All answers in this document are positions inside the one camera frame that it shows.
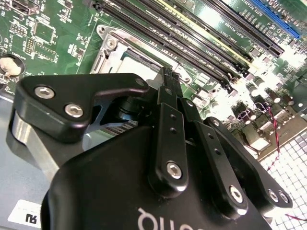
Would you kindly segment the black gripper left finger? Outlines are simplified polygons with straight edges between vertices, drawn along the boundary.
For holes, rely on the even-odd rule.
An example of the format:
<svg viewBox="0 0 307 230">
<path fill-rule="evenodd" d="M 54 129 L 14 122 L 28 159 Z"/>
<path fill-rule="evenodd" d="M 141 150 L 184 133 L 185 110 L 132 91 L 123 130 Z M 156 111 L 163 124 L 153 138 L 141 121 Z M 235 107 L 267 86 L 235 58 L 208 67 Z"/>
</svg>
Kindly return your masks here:
<svg viewBox="0 0 307 230">
<path fill-rule="evenodd" d="M 162 69 L 152 87 L 134 73 L 38 75 L 16 86 L 7 132 L 11 151 L 34 166 L 27 128 L 67 147 L 81 144 L 86 133 L 135 120 L 154 128 L 149 182 L 166 198 L 188 186 L 182 95 L 176 75 Z"/>
</svg>

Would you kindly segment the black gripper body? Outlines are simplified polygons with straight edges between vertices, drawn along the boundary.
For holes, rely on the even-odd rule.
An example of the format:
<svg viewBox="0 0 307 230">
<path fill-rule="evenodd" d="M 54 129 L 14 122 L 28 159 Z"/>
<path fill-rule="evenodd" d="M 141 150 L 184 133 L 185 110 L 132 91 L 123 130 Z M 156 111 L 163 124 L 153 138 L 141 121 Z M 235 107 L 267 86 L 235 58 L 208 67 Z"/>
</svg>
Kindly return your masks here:
<svg viewBox="0 0 307 230">
<path fill-rule="evenodd" d="M 214 206 L 209 176 L 187 144 L 189 184 L 176 198 L 158 195 L 147 179 L 150 128 L 112 138 L 65 163 L 41 207 L 44 230 L 268 230 L 249 204 L 246 215 L 224 217 Z"/>
</svg>

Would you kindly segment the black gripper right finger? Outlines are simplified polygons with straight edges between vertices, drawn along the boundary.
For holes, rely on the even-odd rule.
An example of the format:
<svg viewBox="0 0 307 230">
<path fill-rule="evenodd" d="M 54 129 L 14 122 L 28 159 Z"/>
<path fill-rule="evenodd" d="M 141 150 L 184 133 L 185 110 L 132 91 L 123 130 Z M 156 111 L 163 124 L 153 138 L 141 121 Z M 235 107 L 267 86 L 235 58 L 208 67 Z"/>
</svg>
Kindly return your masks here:
<svg viewBox="0 0 307 230">
<path fill-rule="evenodd" d="M 180 75 L 171 73 L 179 94 L 186 135 L 196 144 L 198 162 L 215 207 L 228 219 L 238 219 L 254 207 L 272 217 L 293 208 L 289 194 L 215 117 L 205 120 L 183 97 Z"/>
</svg>

